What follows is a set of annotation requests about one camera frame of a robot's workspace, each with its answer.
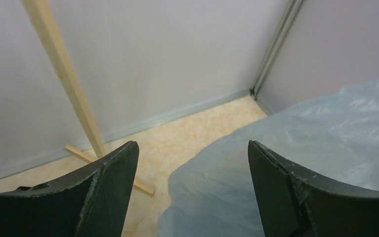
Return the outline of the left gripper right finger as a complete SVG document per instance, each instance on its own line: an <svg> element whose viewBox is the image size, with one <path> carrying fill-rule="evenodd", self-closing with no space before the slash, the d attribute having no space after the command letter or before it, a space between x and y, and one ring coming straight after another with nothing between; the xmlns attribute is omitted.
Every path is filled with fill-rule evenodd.
<svg viewBox="0 0 379 237"><path fill-rule="evenodd" d="M346 184L249 141L248 162L267 237L379 237L379 191Z"/></svg>

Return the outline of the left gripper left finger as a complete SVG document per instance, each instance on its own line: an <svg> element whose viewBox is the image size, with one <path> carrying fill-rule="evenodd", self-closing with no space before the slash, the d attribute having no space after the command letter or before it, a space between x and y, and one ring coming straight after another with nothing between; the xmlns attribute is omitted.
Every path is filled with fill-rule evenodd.
<svg viewBox="0 0 379 237"><path fill-rule="evenodd" d="M0 237L119 237L139 146L129 141L54 180L0 193Z"/></svg>

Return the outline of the blue plastic trash bag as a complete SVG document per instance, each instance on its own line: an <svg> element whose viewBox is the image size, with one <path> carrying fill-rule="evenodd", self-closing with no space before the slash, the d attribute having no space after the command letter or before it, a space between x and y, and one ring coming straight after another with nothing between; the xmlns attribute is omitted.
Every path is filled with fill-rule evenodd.
<svg viewBox="0 0 379 237"><path fill-rule="evenodd" d="M171 174L159 237L265 235L250 140L337 181L379 191L379 80L295 104L204 148Z"/></svg>

